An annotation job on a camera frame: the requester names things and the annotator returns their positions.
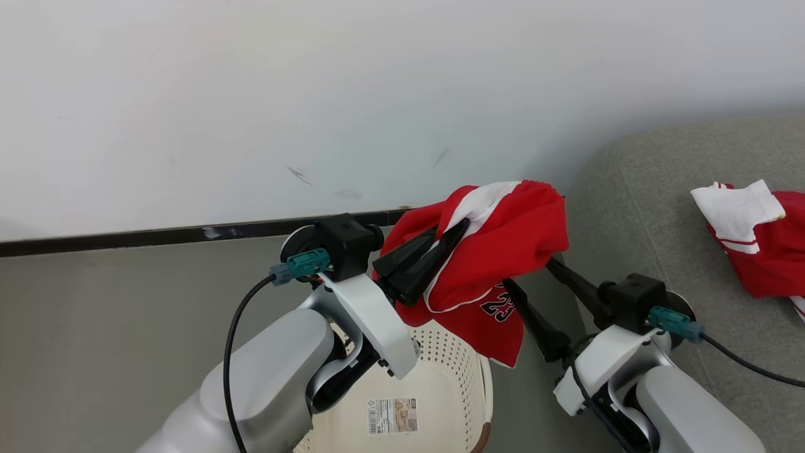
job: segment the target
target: black baseboard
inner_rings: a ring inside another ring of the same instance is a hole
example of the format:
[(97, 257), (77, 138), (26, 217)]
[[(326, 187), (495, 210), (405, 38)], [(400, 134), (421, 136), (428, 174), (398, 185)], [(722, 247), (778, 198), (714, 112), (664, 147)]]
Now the black baseboard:
[[(353, 214), (362, 225), (380, 227), (394, 225), (408, 210), (374, 211)], [(107, 248), (147, 247), (177, 243), (203, 243), (227, 239), (262, 238), (289, 235), (301, 227), (312, 225), (321, 217), (286, 218), (267, 222), (230, 223), (226, 225), (192, 226), (170, 230), (133, 231), (110, 235), (73, 238), (33, 239), (0, 243), (0, 258), (7, 256), (42, 255), (67, 251), (101, 250)]]

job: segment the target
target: white trim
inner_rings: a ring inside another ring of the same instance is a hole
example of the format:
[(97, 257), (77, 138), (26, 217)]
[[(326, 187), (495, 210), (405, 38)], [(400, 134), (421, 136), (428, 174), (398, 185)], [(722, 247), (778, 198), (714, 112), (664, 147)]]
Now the white trim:
[(760, 252), (758, 243), (730, 243), (727, 241), (721, 241), (721, 243), (730, 250), (741, 251), (749, 255), (755, 255)]
[[(456, 246), (456, 248), (461, 245), (461, 241), (467, 239), (471, 235), (474, 235), (481, 229), (481, 227), (484, 226), (486, 221), (489, 219), (489, 216), (492, 215), (492, 213), (495, 211), (495, 208), (497, 208), (497, 204), (500, 203), (500, 201), (506, 195), (514, 192), (514, 189), (516, 189), (520, 183), (521, 181), (495, 182), (490, 185), (478, 187), (464, 196), (459, 205), (456, 207), (456, 210), (453, 211), (452, 216), (450, 217), (450, 222), (448, 222), (447, 227), (444, 229), (447, 231), (454, 227), (462, 219), (469, 219), (469, 228), (467, 228), (467, 232), (464, 233), (464, 237), (461, 238), (459, 245)], [(480, 301), (483, 297), (489, 294), (489, 291), (492, 290), (492, 288), (489, 288), (486, 293), (483, 293), (479, 297), (476, 297), (471, 301), (460, 302), (446, 310), (435, 311), (431, 308), (429, 300), (431, 291), (433, 290), (433, 287), (436, 286), (439, 276), (442, 275), (442, 271), (445, 267), (447, 267), (448, 263), (452, 259), (453, 252), (455, 251), (456, 250), (453, 249), (453, 251), (450, 252), (450, 256), (446, 261), (444, 261), (444, 264), (442, 264), (442, 267), (436, 273), (436, 276), (433, 277), (433, 280), (430, 284), (428, 284), (425, 292), (422, 295), (422, 299), (425, 301), (425, 306), (431, 313), (447, 313), (448, 311), (453, 311), (462, 305), (472, 304)]]

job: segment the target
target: gray floor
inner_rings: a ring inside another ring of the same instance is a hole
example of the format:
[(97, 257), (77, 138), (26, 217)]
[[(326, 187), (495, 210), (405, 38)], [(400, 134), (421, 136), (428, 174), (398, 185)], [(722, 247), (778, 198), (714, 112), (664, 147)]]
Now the gray floor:
[[(0, 451), (133, 451), (221, 361), (232, 313), (276, 261), (282, 238), (0, 260)], [(577, 338), (572, 296), (538, 272), (519, 281)], [(270, 287), (239, 343), (296, 307), (307, 288)], [(619, 451), (591, 414), (570, 418), (561, 373), (526, 339), (514, 370), (493, 370), (488, 452)]]

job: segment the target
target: teal connector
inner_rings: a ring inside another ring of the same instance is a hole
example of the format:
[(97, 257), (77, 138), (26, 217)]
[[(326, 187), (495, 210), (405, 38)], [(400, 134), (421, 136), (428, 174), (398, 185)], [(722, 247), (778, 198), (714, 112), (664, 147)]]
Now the teal connector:
[(271, 266), (271, 273), (275, 275), (274, 286), (285, 285), (295, 278), (325, 271), (329, 265), (330, 255), (323, 248), (293, 255), (286, 263)]
[(672, 334), (677, 334), (692, 343), (701, 343), (699, 334), (704, 333), (704, 324), (692, 322), (688, 316), (656, 306), (649, 310), (649, 324)]
[(291, 276), (299, 278), (306, 275), (314, 275), (327, 270), (330, 265), (330, 255), (323, 248), (299, 253), (288, 258), (288, 268)]

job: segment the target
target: white wall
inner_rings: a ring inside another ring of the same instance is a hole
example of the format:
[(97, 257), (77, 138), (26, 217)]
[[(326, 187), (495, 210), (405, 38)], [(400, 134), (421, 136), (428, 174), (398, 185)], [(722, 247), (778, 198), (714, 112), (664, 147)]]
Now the white wall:
[(0, 240), (565, 189), (623, 133), (799, 110), (803, 44), (801, 0), (0, 0)]

